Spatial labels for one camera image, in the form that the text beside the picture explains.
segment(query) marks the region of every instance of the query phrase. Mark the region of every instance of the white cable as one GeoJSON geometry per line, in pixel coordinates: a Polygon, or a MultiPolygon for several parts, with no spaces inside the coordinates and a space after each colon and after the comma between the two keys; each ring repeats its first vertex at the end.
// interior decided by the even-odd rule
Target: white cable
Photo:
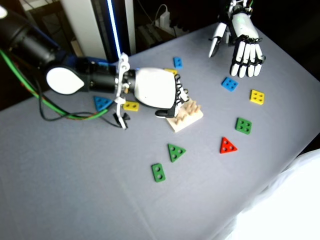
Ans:
{"type": "Polygon", "coordinates": [[[168,6],[165,5],[165,4],[161,4],[159,6],[158,10],[156,11],[155,18],[154,18],[154,24],[156,24],[157,16],[158,16],[159,10],[161,9],[162,6],[164,6],[165,7],[165,11],[168,12],[168,6]]]}
{"type": "Polygon", "coordinates": [[[137,1],[139,3],[140,7],[142,8],[142,10],[144,11],[145,15],[150,19],[151,24],[152,24],[153,22],[152,22],[151,17],[148,15],[148,13],[146,12],[145,8],[142,6],[141,2],[139,0],[137,0],[137,1]]]}

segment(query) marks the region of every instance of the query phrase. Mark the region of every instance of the triangle block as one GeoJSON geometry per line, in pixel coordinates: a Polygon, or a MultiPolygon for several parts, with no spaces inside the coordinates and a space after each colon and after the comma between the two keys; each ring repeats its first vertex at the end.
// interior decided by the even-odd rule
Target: triangle block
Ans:
{"type": "Polygon", "coordinates": [[[182,147],[175,146],[172,144],[168,144],[169,154],[171,162],[175,162],[178,158],[180,158],[187,150],[182,147]]]}
{"type": "Polygon", "coordinates": [[[97,112],[105,110],[113,103],[112,100],[105,97],[101,97],[101,96],[94,96],[93,100],[94,100],[94,105],[97,112]]]}
{"type": "Polygon", "coordinates": [[[222,138],[221,149],[220,149],[221,154],[231,153],[237,150],[238,148],[236,148],[236,146],[233,145],[226,137],[222,138]]]}

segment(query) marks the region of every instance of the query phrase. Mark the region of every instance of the gray tabletop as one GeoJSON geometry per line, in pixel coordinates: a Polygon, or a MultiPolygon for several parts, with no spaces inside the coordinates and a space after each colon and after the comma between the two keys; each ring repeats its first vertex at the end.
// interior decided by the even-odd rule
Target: gray tabletop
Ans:
{"type": "MultiPolygon", "coordinates": [[[[126,131],[98,119],[43,121],[34,98],[0,112],[0,239],[209,240],[227,225],[320,132],[320,84],[261,33],[260,75],[234,77],[229,92],[221,83],[233,48],[208,58],[214,29],[130,58],[131,68],[182,58],[182,83],[204,117],[178,133],[145,106],[129,113],[126,131]],[[264,105],[250,102],[251,89],[264,105]],[[250,135],[235,130],[238,117],[252,122],[250,135]],[[238,151],[220,154],[222,137],[238,151]],[[168,143],[187,152],[171,163],[168,143]]],[[[70,111],[94,110],[93,93],[48,95],[70,111]]]]}

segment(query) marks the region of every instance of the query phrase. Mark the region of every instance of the white plug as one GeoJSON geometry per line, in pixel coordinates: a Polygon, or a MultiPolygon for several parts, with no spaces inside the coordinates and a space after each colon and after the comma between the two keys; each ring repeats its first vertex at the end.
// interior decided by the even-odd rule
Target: white plug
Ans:
{"type": "Polygon", "coordinates": [[[170,12],[166,10],[161,16],[160,16],[160,28],[168,28],[170,25],[170,12]]]}

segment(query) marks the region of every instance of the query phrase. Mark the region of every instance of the robotic arm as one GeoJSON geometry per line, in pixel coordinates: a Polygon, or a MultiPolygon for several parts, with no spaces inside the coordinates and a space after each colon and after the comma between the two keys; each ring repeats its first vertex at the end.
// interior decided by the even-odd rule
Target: robotic arm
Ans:
{"type": "Polygon", "coordinates": [[[158,108],[160,118],[177,116],[188,101],[179,76],[160,68],[130,69],[129,58],[122,54],[118,66],[103,59],[76,57],[67,54],[53,40],[32,26],[23,17],[0,6],[0,49],[38,68],[49,87],[63,95],[100,91],[116,93],[116,121],[127,128],[128,115],[121,115],[125,94],[134,96],[147,106],[158,108]]]}
{"type": "Polygon", "coordinates": [[[230,74],[243,78],[258,76],[266,57],[263,55],[259,42],[259,34],[250,17],[253,9],[248,0],[228,0],[229,4],[221,8],[218,17],[219,24],[213,34],[209,58],[214,55],[224,36],[227,27],[231,32],[232,42],[235,43],[230,74]]]}

